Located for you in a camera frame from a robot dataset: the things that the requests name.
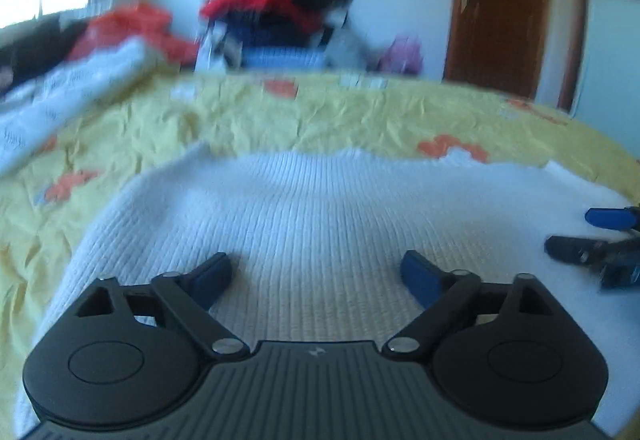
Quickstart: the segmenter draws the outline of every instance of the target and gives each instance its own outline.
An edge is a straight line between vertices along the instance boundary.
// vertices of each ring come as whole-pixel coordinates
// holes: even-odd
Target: orange flower pattern
[[[53,135],[46,142],[44,142],[44,144],[40,148],[40,152],[48,153],[49,151],[52,151],[53,149],[56,148],[57,143],[58,143],[58,136]]]
[[[71,197],[71,192],[75,187],[78,187],[78,185],[84,185],[99,175],[100,172],[98,171],[77,171],[74,173],[64,174],[58,178],[56,183],[44,191],[40,201],[42,203],[66,201]]]
[[[265,80],[262,85],[264,90],[283,98],[295,98],[298,96],[298,85],[293,80]]]
[[[452,147],[458,147],[468,151],[471,158],[483,164],[487,163],[489,158],[489,153],[487,153],[481,145],[462,143],[460,139],[449,134],[441,134],[431,141],[423,141],[418,144],[418,150],[431,158],[442,158],[446,156]]]

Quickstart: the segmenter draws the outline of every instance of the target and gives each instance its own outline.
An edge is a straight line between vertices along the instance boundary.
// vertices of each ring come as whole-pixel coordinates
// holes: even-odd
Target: pile of clothes
[[[224,22],[243,48],[306,48],[322,31],[324,17],[353,0],[209,0],[200,16]]]
[[[0,46],[0,103],[12,90],[65,61],[87,58],[96,50],[116,48],[132,37],[142,37],[170,62],[184,66],[195,63],[198,44],[172,35],[173,15],[168,10],[144,1],[115,9],[110,4],[106,11],[98,8],[96,15],[93,10],[88,6],[77,12],[47,16],[34,23],[26,34]],[[78,17],[64,19],[68,14]]]

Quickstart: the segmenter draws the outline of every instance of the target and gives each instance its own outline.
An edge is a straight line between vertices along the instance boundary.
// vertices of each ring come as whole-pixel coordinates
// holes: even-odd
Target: door frame
[[[564,79],[558,98],[558,109],[570,112],[577,96],[580,67],[584,57],[584,42],[587,31],[589,0],[576,0],[574,26],[572,26],[569,57],[564,70]]]
[[[449,44],[447,45],[447,57],[445,60],[444,66],[444,76],[443,80],[450,80],[452,75],[452,70],[455,66],[455,55],[458,52],[458,45],[462,44],[461,41],[458,41],[458,33],[460,31],[460,25],[462,24],[460,16],[460,4],[462,0],[453,0],[453,6],[451,9],[451,24],[449,29]],[[534,73],[536,85],[540,83],[540,71],[542,69],[542,63],[545,52],[545,42],[546,42],[546,27],[548,26],[549,20],[549,5],[550,0],[543,0],[543,13],[542,13],[542,27],[540,30],[540,40],[538,41],[538,51],[536,52],[538,58],[536,62],[536,70]],[[533,96],[530,97],[529,100],[535,99],[535,90],[533,91]]]

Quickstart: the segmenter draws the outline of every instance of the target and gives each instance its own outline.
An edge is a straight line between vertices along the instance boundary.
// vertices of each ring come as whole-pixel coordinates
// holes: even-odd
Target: black pillow
[[[11,88],[56,67],[73,49],[86,27],[85,21],[76,21],[61,32],[58,16],[53,16],[38,23],[33,32],[0,48],[0,68],[9,67],[14,72]]]

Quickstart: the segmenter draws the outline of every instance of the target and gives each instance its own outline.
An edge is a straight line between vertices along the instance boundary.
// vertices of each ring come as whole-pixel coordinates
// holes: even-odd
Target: drone logo
[[[326,350],[322,349],[322,348],[316,348],[314,350],[309,350],[308,354],[311,356],[316,357],[316,359],[318,357],[322,357],[323,355],[326,355]]]

